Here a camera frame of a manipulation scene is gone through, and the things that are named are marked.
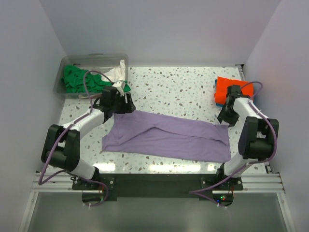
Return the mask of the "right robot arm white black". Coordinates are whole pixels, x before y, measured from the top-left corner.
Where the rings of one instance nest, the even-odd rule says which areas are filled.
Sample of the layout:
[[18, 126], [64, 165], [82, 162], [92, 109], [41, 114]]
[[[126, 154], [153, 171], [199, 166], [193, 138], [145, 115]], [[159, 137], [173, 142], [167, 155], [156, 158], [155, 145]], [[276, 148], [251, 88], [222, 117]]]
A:
[[233, 127], [240, 118], [244, 124], [238, 152], [216, 173], [215, 185], [221, 190], [231, 186], [232, 179], [240, 178], [252, 165], [270, 161], [277, 151], [278, 120], [263, 114], [251, 97], [242, 92], [241, 86], [232, 85], [227, 88], [226, 101], [217, 119]]

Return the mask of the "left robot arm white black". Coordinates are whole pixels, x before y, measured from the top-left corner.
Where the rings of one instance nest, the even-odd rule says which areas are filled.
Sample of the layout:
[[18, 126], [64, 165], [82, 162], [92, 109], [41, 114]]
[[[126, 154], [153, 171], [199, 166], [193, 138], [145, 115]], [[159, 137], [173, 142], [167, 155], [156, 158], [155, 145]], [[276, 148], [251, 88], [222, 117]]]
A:
[[104, 124], [114, 114], [132, 113], [136, 109], [130, 92], [120, 93], [116, 87], [107, 86], [89, 109], [77, 119], [63, 125], [51, 125], [48, 129], [42, 150], [41, 161], [44, 163], [39, 183], [43, 180], [47, 166], [60, 168], [83, 179], [88, 189], [96, 189], [100, 184], [99, 170], [80, 157], [81, 139], [94, 128]]

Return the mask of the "purple t shirt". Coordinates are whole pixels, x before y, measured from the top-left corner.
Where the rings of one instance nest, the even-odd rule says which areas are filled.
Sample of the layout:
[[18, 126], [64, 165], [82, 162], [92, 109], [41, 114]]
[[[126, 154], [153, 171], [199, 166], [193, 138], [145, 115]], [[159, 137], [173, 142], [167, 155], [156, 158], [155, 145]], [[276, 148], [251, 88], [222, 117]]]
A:
[[102, 150], [217, 163], [231, 159], [226, 125], [142, 111], [115, 114]]

